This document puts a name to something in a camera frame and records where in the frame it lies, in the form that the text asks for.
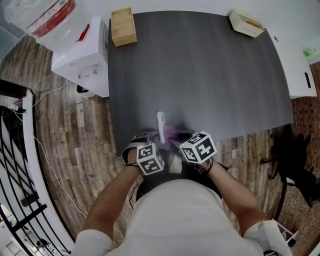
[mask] hand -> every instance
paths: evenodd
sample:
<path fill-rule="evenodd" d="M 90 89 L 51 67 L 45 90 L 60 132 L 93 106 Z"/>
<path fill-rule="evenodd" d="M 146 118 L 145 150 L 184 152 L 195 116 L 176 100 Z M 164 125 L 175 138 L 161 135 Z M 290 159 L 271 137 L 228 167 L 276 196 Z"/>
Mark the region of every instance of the hand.
<path fill-rule="evenodd" d="M 133 165 L 137 163 L 137 148 L 131 148 L 128 153 L 128 164 Z"/>

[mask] beige box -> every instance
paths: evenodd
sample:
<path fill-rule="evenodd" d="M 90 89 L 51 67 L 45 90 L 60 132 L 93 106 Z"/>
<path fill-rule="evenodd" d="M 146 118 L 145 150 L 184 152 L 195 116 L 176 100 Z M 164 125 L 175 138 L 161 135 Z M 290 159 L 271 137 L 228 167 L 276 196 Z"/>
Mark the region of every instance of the beige box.
<path fill-rule="evenodd" d="M 111 36 L 116 47 L 137 42 L 135 21 L 131 8 L 111 12 Z"/>
<path fill-rule="evenodd" d="M 235 31 L 253 38 L 256 38 L 265 31 L 260 21 L 245 11 L 234 9 L 229 18 Z"/>

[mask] man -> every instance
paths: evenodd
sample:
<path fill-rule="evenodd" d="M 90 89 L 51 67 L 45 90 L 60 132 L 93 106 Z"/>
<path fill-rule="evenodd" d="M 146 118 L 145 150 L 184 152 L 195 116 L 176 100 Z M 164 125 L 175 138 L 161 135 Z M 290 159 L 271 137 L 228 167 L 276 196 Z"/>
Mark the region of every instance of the man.
<path fill-rule="evenodd" d="M 208 177 L 198 174 L 212 187 L 173 178 L 145 192 L 134 205 L 124 242 L 115 248 L 114 223 L 141 172 L 132 166 L 136 154 L 136 149 L 130 150 L 128 165 L 97 197 L 72 256 L 292 255 L 277 223 L 267 219 L 254 194 L 215 161 L 202 165 Z M 227 218 L 219 193 L 237 217 L 241 236 Z"/>

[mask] wooden crate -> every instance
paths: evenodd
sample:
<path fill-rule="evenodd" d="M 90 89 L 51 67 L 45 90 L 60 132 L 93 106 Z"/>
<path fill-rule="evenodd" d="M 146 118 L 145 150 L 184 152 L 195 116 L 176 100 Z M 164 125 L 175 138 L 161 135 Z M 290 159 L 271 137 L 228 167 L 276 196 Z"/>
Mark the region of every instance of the wooden crate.
<path fill-rule="evenodd" d="M 111 36 L 116 47 L 137 42 L 135 21 L 131 8 L 111 12 Z"/>

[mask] dark gray table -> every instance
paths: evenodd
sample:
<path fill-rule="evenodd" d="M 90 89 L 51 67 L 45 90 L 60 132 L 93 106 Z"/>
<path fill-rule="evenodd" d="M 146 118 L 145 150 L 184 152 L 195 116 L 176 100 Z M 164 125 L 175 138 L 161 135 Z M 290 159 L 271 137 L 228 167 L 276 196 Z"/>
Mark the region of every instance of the dark gray table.
<path fill-rule="evenodd" d="M 214 141 L 293 122 L 285 74 L 267 31 L 252 38 L 229 18 L 190 11 L 134 15 L 137 43 L 109 30 L 110 108 L 117 154 L 133 135 L 167 124 Z"/>

